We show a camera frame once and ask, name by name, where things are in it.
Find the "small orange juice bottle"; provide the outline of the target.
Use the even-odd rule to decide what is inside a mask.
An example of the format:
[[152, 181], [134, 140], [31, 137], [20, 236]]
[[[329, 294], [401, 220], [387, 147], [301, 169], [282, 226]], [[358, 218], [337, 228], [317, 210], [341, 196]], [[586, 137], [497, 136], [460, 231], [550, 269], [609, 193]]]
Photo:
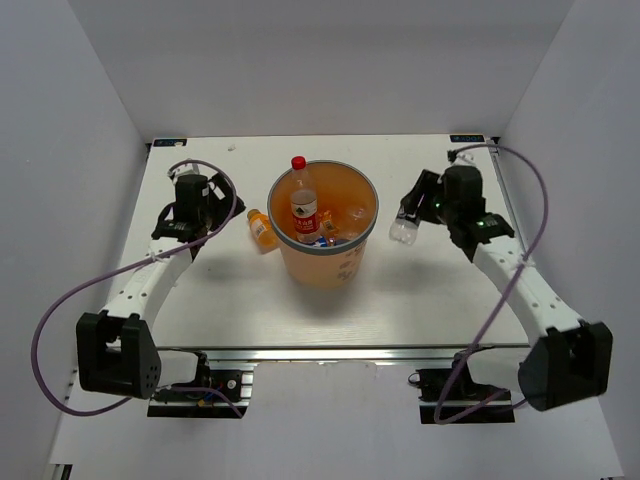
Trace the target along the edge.
[[247, 212], [247, 220], [252, 238], [261, 253], [277, 248], [277, 237], [266, 214], [258, 209], [251, 209]]

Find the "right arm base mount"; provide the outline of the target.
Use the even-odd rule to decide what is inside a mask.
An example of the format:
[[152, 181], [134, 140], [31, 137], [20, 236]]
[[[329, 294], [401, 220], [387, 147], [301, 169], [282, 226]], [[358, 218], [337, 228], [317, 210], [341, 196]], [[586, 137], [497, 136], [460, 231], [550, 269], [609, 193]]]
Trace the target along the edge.
[[[423, 425], [436, 424], [434, 415], [441, 391], [461, 357], [462, 352], [456, 352], [452, 358], [419, 368], [408, 376], [408, 384], [418, 390], [420, 422]], [[465, 367], [443, 403], [440, 418], [448, 418], [461, 413], [498, 391], [499, 389], [494, 386], [474, 383], [468, 368]], [[456, 420], [455, 424], [510, 424], [514, 422], [512, 397], [507, 392], [482, 409]]]

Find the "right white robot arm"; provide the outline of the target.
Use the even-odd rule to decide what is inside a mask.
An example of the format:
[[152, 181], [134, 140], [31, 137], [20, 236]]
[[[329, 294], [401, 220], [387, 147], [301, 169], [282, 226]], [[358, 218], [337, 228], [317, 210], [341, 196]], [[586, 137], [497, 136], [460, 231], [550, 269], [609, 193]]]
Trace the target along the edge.
[[514, 230], [486, 209], [480, 171], [453, 165], [444, 173], [421, 172], [402, 198], [393, 225], [413, 243], [423, 222], [443, 225], [452, 243], [501, 294], [524, 329], [528, 347], [475, 345], [459, 353], [453, 390], [472, 399], [487, 386], [518, 392], [546, 411], [604, 394], [608, 388], [613, 335], [602, 322], [589, 323], [563, 302], [525, 258]]

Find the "clear bottle blue label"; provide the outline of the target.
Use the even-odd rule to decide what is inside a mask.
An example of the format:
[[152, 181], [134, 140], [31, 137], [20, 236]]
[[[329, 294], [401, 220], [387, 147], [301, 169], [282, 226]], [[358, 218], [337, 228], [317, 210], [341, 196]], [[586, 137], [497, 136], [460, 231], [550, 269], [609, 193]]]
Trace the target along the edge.
[[375, 220], [375, 210], [365, 205], [350, 204], [340, 214], [340, 238], [348, 241], [362, 236]]

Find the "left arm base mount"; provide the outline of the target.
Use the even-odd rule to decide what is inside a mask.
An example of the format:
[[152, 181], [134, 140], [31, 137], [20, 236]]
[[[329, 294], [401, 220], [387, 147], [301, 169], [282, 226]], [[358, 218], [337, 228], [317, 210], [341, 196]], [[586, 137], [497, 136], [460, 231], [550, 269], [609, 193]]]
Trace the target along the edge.
[[149, 418], [240, 419], [252, 395], [255, 365], [214, 351], [162, 349]]

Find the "orange juice bottle wide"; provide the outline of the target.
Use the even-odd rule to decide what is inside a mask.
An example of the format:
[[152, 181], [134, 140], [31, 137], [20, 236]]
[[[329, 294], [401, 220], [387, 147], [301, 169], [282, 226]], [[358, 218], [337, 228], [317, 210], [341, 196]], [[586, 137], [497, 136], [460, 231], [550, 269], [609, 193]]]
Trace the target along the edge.
[[325, 210], [319, 214], [319, 224], [325, 236], [336, 237], [340, 231], [330, 210]]

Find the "clear bottle black cap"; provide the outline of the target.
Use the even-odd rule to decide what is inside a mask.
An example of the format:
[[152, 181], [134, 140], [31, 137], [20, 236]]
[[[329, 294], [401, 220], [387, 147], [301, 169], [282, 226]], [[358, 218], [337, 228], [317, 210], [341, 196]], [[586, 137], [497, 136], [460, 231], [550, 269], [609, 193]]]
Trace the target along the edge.
[[390, 226], [389, 239], [407, 246], [413, 245], [417, 239], [420, 222], [417, 215], [400, 208]]

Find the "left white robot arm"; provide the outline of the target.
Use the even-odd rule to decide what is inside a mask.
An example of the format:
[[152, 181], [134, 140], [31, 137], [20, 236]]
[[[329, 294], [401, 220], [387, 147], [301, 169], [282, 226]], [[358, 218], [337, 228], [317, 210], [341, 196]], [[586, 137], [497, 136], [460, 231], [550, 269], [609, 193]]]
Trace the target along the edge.
[[183, 171], [174, 175], [175, 199], [158, 216], [145, 263], [98, 313], [76, 324], [79, 381], [86, 391], [149, 399], [173, 385], [199, 399], [211, 387], [202, 357], [159, 350], [154, 321], [179, 277], [208, 238], [244, 210], [231, 181]]

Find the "clear bottle red label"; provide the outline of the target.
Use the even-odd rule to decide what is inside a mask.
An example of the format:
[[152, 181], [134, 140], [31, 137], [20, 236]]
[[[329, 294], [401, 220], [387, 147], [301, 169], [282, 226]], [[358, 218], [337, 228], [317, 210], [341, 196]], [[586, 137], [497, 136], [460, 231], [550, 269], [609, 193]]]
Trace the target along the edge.
[[291, 159], [292, 191], [290, 205], [299, 242], [313, 244], [320, 236], [317, 189], [303, 156]]

